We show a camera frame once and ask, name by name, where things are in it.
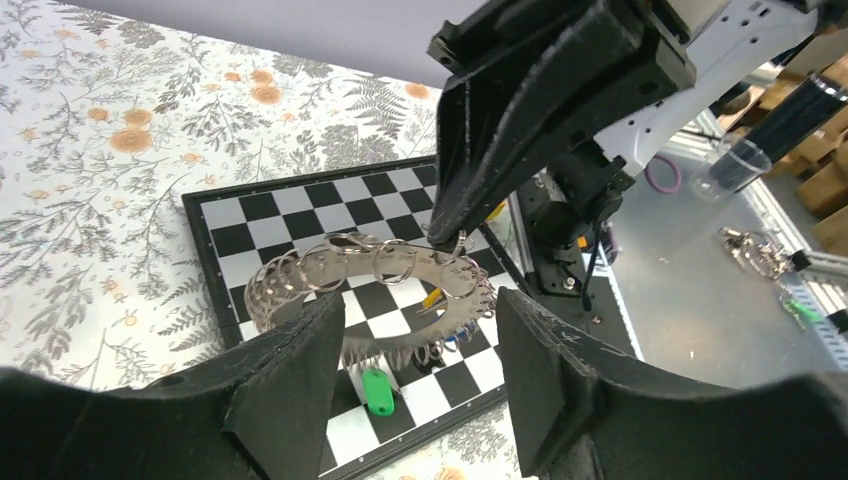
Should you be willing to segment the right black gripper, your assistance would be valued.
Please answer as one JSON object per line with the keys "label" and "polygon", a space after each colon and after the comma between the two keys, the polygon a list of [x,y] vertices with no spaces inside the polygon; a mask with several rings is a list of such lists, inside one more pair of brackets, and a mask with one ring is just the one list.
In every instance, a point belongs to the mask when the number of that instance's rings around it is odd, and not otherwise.
{"label": "right black gripper", "polygon": [[633,179],[596,135],[694,86],[689,37],[667,1],[489,1],[445,22],[428,242],[453,245],[541,170],[564,198],[538,228],[569,242],[616,212]]}

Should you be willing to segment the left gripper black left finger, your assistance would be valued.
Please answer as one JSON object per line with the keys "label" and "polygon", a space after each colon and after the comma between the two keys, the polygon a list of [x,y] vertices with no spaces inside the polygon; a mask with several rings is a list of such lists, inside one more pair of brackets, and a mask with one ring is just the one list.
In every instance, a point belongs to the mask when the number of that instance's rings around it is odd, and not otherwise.
{"label": "left gripper black left finger", "polygon": [[5,479],[315,479],[344,329],[339,294],[142,389],[1,371]]}

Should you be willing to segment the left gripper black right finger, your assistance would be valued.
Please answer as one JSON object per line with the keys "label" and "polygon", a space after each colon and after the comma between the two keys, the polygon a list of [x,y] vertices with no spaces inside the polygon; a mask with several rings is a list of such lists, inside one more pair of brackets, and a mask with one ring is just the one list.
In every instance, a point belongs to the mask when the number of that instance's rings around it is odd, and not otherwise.
{"label": "left gripper black right finger", "polygon": [[642,362],[501,288],[496,321],[517,457],[540,479],[843,479],[847,376],[744,389]]}

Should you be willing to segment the green key tag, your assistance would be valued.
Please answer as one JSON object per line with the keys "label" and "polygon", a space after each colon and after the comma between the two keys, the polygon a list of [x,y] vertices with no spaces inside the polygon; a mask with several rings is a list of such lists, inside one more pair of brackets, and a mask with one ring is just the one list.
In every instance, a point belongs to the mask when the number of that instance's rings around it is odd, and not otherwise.
{"label": "green key tag", "polygon": [[378,368],[368,368],[363,371],[361,379],[369,412],[382,417],[392,415],[395,400],[388,374]]}

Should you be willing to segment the metal keyring disc with rings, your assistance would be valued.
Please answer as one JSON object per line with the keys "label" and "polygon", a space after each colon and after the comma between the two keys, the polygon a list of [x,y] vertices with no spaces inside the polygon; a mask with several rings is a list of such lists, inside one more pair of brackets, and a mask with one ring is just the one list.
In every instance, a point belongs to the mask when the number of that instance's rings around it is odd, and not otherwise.
{"label": "metal keyring disc with rings", "polygon": [[[358,231],[331,233],[305,250],[267,262],[246,284],[244,304],[265,333],[311,298],[340,293],[347,304],[341,351],[345,366],[383,358],[427,372],[471,339],[494,315],[496,293],[487,271],[466,253],[461,235],[451,251]],[[422,301],[441,289],[447,308],[419,316]]]}

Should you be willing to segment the yellow key tag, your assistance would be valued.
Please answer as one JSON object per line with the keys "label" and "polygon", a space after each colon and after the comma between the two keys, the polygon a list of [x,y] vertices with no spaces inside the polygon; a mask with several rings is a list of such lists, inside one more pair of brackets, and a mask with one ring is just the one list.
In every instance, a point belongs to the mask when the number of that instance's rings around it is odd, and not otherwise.
{"label": "yellow key tag", "polygon": [[429,313],[445,310],[447,308],[447,300],[441,289],[432,291],[421,303],[421,308],[417,311],[419,316],[424,316]]}

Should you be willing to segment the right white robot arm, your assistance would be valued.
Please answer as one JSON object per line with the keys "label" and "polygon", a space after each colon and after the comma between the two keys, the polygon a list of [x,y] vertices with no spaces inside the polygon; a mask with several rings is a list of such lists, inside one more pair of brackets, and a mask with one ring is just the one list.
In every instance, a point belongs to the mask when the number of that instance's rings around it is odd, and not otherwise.
{"label": "right white robot arm", "polygon": [[571,246],[660,148],[757,67],[847,25],[843,1],[729,1],[692,30],[668,1],[489,1],[429,55],[437,107],[428,242],[447,249],[545,171],[562,193],[530,227]]}

